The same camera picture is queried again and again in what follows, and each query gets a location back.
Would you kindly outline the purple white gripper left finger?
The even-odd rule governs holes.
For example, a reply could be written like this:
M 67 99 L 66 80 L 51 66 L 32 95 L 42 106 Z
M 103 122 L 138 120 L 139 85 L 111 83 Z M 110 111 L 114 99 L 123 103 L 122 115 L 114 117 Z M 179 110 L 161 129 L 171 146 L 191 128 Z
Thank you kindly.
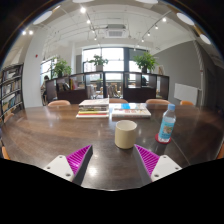
M 81 185 L 92 155 L 93 147 L 87 145 L 68 156 L 58 155 L 44 167 L 44 170 L 76 185 Z

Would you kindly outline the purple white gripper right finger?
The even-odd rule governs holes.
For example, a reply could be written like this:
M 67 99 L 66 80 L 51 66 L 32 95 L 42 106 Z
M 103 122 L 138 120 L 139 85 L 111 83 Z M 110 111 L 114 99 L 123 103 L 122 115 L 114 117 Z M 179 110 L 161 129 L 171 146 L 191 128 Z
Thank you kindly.
M 133 153 L 143 182 L 154 182 L 181 170 L 168 155 L 158 156 L 137 144 L 134 145 Z

